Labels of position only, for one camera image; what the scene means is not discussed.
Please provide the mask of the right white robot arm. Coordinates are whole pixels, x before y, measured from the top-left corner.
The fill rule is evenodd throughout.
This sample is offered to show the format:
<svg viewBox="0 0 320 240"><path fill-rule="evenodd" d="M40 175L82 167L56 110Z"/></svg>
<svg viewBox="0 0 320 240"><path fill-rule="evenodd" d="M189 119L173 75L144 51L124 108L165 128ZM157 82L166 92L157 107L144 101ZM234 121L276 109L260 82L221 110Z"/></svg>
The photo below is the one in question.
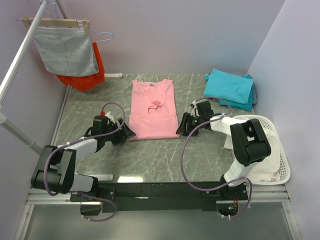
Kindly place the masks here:
<svg viewBox="0 0 320 240"><path fill-rule="evenodd" d="M214 113L208 100L194 101L191 112L185 112L181 123L176 130L177 135L187 137L180 157L180 169L186 183L192 188L202 191L216 191L222 198L230 200L237 194L237 186L247 181L250 171L266 157L272 149L260 121L256 118L239 120L229 117L232 107L226 113ZM193 185L184 172L184 152L191 137L199 134L199 129L223 133L231 138L233 162L228 171L221 176L221 184L214 188L199 188Z"/></svg>

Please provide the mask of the pink t shirt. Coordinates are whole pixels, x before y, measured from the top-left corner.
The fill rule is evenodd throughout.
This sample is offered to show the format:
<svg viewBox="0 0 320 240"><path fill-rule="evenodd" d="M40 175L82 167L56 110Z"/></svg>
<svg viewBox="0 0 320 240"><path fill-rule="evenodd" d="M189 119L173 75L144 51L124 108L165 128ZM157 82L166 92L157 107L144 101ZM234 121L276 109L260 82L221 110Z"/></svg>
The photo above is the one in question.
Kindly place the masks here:
<svg viewBox="0 0 320 240"><path fill-rule="evenodd" d="M173 81L133 80L129 128L135 136L130 140L177 139L178 127Z"/></svg>

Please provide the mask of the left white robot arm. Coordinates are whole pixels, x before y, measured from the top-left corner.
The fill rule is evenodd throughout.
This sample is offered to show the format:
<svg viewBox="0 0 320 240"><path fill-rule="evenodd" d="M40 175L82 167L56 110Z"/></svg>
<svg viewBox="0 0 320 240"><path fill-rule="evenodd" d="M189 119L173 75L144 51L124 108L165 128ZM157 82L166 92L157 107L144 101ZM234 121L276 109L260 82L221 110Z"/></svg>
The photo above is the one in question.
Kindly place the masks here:
<svg viewBox="0 0 320 240"><path fill-rule="evenodd" d="M78 163L100 151L106 142L115 146L135 136L123 119L115 122L111 116L97 115L93 119L93 126L75 143L46 145L42 149L31 186L41 190L49 187L54 195L82 192L88 201L94 201L100 195L99 180L95 176L76 173Z"/></svg>

